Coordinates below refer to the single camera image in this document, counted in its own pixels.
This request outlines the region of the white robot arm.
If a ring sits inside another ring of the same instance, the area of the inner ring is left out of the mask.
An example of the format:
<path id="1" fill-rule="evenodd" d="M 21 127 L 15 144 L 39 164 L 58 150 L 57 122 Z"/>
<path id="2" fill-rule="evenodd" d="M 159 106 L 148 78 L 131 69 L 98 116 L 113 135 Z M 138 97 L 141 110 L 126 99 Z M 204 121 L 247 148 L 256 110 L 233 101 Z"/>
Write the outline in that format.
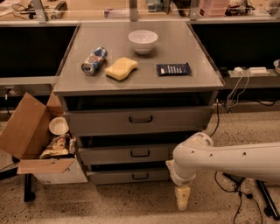
<path id="1" fill-rule="evenodd" d="M 178 144 L 167 160 L 180 211 L 187 208 L 190 184 L 198 170 L 225 172 L 244 178 L 280 184 L 280 143 L 214 145 L 211 137 L 198 132 Z"/>

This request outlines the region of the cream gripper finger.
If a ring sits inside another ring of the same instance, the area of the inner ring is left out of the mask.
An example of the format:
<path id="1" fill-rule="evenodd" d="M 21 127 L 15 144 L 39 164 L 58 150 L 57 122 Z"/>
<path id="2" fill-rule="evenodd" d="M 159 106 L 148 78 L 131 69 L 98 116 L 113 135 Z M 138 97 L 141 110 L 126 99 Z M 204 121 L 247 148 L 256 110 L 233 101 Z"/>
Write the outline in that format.
<path id="1" fill-rule="evenodd" d="M 177 206 L 180 211 L 186 210 L 188 205 L 188 200 L 190 197 L 190 192 L 191 192 L 191 188 L 187 185 L 175 187 Z"/>

